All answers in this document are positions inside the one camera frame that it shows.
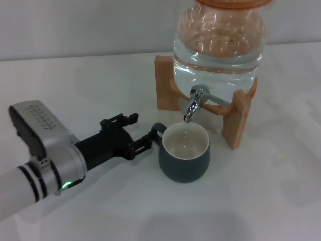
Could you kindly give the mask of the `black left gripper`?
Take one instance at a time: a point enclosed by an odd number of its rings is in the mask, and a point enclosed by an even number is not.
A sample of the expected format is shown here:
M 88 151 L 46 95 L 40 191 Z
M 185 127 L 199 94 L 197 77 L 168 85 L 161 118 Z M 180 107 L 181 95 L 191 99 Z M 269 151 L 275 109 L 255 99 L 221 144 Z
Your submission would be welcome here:
M 156 129 L 133 141 L 123 127 L 136 123 L 138 117 L 139 115 L 134 113 L 130 116 L 119 114 L 111 119 L 104 119 L 100 122 L 102 129 L 99 133 L 75 144 L 88 171 L 114 157 L 133 160 L 137 155 L 151 149 L 153 142 L 160 144 L 161 137 Z

